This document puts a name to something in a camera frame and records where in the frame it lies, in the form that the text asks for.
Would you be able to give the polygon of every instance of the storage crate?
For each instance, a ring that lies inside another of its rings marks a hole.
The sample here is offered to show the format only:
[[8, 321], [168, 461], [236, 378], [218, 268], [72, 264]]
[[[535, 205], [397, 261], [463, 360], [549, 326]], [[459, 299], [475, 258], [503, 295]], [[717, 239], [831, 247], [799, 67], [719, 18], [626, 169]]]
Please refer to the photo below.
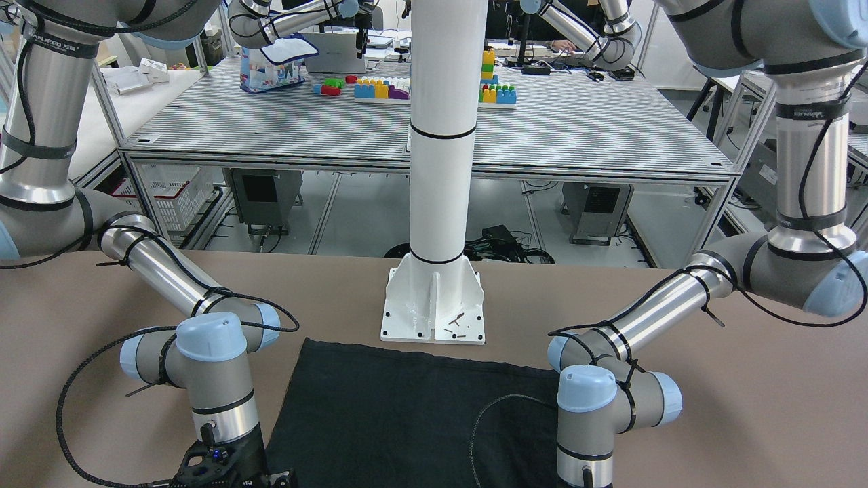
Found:
[[[214, 190], [207, 173], [195, 166], [155, 164], [143, 168], [143, 174], [150, 180], [156, 210], [160, 212], [169, 231], [187, 230], [187, 226]], [[115, 188], [112, 196], [141, 212], [133, 185], [126, 178]]]

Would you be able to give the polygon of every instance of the floor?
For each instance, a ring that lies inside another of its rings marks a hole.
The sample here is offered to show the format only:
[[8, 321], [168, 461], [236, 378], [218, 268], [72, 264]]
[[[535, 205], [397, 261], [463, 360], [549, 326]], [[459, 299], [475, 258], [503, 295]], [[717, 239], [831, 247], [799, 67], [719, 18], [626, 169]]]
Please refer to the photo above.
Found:
[[[664, 95], [685, 114], [696, 97], [695, 92]], [[740, 123], [730, 135], [732, 141], [721, 144], [731, 159], [738, 154], [736, 144], [743, 142], [751, 108], [750, 103], [742, 104]], [[694, 124], [704, 131], [707, 120], [708, 113], [700, 111]], [[548, 181], [474, 179], [467, 239], [481, 237], [484, 228], [505, 225], [525, 247], [544, 249], [557, 264], [649, 266], [629, 221], [622, 226], [620, 237], [607, 246], [571, 244], [569, 217], [561, 212], [561, 186]], [[701, 213], [692, 203], [693, 194], [690, 187], [640, 185], [635, 187], [634, 205], [669, 199], [685, 212]], [[247, 225], [239, 222], [237, 211], [230, 208], [206, 249], [373, 257], [383, 256], [410, 239], [410, 184], [406, 176], [305, 172], [301, 196], [303, 203], [290, 212], [288, 235], [250, 235]]]

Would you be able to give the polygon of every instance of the white pole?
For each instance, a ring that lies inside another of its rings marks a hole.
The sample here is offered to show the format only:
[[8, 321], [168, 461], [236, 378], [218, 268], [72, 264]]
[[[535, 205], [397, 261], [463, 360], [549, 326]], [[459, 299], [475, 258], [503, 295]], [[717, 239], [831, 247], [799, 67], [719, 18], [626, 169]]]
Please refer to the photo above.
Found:
[[411, 254], [390, 274], [383, 340], [484, 343], [483, 291], [463, 250], [486, 9], [413, 2]]

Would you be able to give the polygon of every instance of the black cloth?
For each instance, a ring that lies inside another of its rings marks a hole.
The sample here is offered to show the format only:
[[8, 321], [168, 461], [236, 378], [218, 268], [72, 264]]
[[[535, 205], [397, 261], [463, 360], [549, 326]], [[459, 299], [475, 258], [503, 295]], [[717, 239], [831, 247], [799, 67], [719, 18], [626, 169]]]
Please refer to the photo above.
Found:
[[[269, 468], [294, 468], [300, 488], [475, 488], [468, 444], [479, 412], [514, 393], [553, 406], [557, 381], [550, 370], [308, 339]], [[556, 409], [519, 398], [492, 406], [475, 441], [482, 487], [555, 486], [556, 435]]]

